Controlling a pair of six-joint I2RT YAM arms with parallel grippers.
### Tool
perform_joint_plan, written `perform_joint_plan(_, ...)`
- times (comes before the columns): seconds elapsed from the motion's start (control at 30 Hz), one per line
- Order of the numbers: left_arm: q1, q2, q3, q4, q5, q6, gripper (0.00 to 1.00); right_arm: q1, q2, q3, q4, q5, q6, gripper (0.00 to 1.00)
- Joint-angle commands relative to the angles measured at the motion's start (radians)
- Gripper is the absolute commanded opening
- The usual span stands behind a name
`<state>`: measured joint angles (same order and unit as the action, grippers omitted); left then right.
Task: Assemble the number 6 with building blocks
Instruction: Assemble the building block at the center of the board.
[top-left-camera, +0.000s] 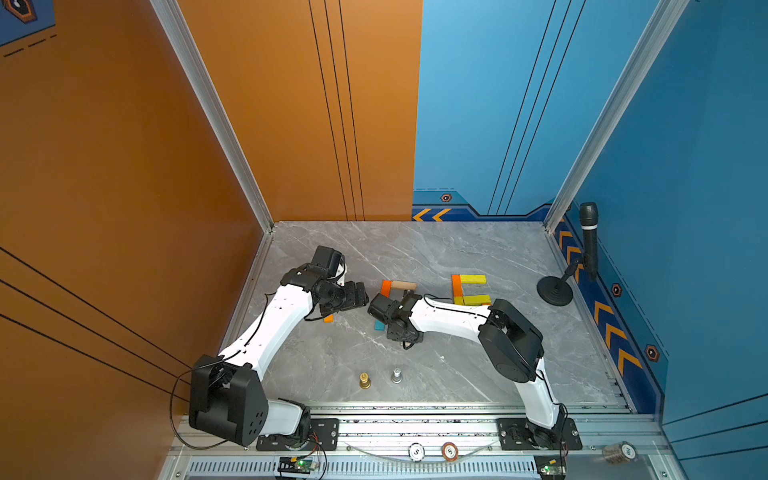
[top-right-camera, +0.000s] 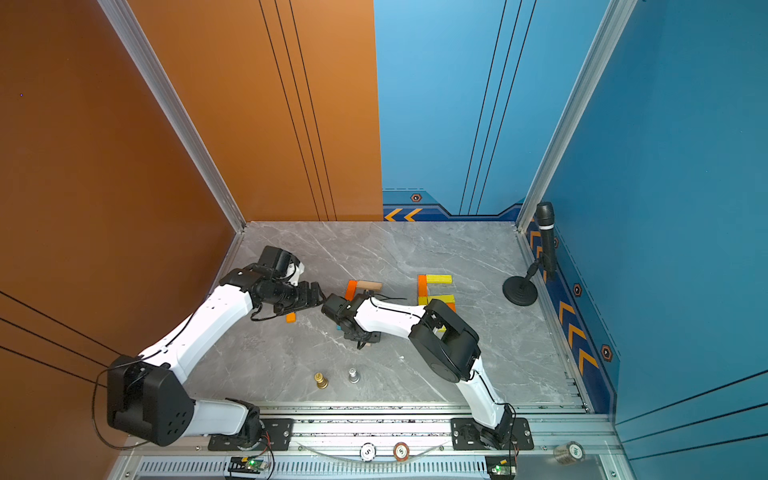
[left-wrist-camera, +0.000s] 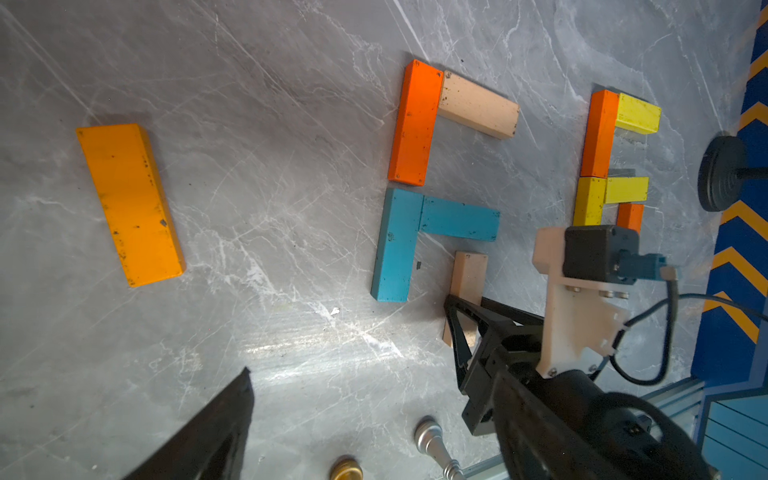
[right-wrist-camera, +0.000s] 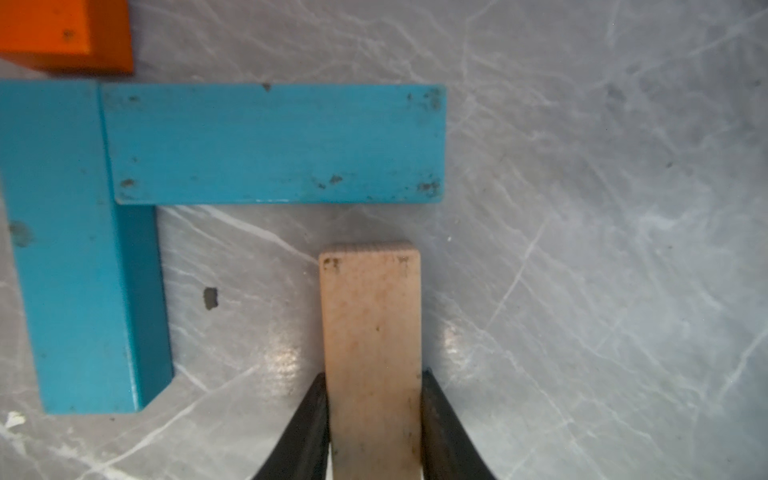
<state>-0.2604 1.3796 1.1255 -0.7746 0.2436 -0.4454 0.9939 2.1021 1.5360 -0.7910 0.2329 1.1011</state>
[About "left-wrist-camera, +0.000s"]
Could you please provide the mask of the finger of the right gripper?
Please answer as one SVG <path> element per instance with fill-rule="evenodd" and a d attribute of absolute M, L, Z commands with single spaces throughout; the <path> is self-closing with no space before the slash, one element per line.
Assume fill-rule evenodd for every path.
<path fill-rule="evenodd" d="M 483 367 L 500 349 L 509 365 L 536 364 L 543 344 L 543 317 L 483 297 L 477 303 L 449 295 L 444 310 L 452 340 L 457 386 L 465 390 L 474 364 Z"/>

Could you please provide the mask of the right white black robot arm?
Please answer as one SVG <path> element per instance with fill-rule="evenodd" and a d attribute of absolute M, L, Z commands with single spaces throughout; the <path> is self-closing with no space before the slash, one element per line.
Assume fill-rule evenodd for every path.
<path fill-rule="evenodd" d="M 699 448 L 653 404 L 604 392 L 581 370 L 536 370 L 543 319 L 484 299 L 444 302 L 462 413 L 495 435 L 513 479 L 710 479 Z"/>

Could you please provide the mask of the pale cream wooden block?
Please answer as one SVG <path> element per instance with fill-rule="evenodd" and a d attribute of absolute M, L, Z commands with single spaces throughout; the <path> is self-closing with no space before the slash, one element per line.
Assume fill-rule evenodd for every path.
<path fill-rule="evenodd" d="M 480 305 L 485 285 L 488 256 L 477 252 L 457 251 L 451 278 L 450 294 L 458 296 L 476 305 Z M 459 315 L 459 322 L 470 349 L 477 342 L 477 324 L 464 315 Z M 452 346 L 450 326 L 446 321 L 443 330 L 444 343 Z"/>

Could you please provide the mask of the teal block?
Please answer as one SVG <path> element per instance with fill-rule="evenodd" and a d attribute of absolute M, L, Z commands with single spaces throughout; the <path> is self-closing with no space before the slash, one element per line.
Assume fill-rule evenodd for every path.
<path fill-rule="evenodd" d="M 498 236 L 500 212 L 425 196 L 420 231 L 428 234 L 493 242 Z"/>
<path fill-rule="evenodd" d="M 379 302 L 408 300 L 424 196 L 388 188 L 385 195 L 371 295 Z"/>

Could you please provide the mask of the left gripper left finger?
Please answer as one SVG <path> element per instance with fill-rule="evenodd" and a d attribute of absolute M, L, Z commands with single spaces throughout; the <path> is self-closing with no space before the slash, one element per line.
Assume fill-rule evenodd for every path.
<path fill-rule="evenodd" d="M 238 479 L 254 406 L 245 368 L 128 479 Z"/>

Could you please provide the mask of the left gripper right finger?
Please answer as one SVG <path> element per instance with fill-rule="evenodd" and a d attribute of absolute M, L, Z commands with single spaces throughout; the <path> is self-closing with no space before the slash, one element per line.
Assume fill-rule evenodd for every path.
<path fill-rule="evenodd" d="M 553 379 L 496 378 L 494 426 L 516 479 L 630 479 L 636 472 L 636 398 L 605 392 L 582 371 Z"/>

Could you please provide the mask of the amber orange block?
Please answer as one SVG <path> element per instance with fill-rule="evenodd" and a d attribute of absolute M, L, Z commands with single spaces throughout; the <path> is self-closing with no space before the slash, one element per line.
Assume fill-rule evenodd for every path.
<path fill-rule="evenodd" d="M 122 124 L 76 135 L 129 286 L 181 276 L 186 262 L 147 131 Z"/>

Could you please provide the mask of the yellow block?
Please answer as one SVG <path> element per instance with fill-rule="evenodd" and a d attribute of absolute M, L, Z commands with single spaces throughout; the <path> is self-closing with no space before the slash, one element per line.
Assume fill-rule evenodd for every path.
<path fill-rule="evenodd" d="M 602 224 L 606 188 L 606 178 L 579 178 L 575 199 L 573 226 L 598 226 Z"/>
<path fill-rule="evenodd" d="M 641 135 L 657 133 L 662 109 L 631 95 L 620 93 L 616 126 Z"/>
<path fill-rule="evenodd" d="M 609 177 L 604 201 L 606 204 L 645 202 L 648 188 L 648 177 Z"/>

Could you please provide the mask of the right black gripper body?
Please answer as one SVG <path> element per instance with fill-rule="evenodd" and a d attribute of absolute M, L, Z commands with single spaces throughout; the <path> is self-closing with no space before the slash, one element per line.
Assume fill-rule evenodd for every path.
<path fill-rule="evenodd" d="M 480 327 L 477 350 L 460 382 L 460 392 L 468 397 L 462 412 L 469 432 L 484 436 L 495 432 L 493 389 L 503 373 L 530 378 L 541 357 L 543 323 L 518 325 L 502 321 Z"/>

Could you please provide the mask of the tan wooden block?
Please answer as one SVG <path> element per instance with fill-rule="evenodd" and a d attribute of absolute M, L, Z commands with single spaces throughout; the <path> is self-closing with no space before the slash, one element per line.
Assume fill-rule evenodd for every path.
<path fill-rule="evenodd" d="M 499 140 L 517 129 L 517 103 L 450 71 L 444 72 L 438 114 Z"/>

